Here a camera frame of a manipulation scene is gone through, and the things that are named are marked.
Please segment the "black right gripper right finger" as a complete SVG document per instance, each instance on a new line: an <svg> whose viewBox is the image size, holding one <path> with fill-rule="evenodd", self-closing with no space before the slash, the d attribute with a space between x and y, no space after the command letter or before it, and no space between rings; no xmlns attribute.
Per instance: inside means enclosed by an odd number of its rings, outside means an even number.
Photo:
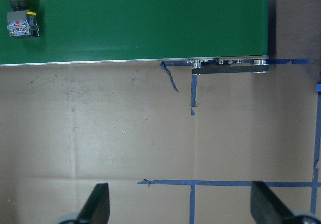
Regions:
<svg viewBox="0 0 321 224"><path fill-rule="evenodd" d="M250 212L255 223L295 223L295 215L262 181L253 181Z"/></svg>

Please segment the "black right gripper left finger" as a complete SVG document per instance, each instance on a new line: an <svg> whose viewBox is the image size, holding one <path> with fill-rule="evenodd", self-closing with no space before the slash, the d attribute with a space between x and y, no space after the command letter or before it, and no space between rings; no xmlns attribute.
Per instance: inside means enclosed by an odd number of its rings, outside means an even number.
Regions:
<svg viewBox="0 0 321 224"><path fill-rule="evenodd" d="M98 183L76 217L76 223L108 223L110 200L108 183Z"/></svg>

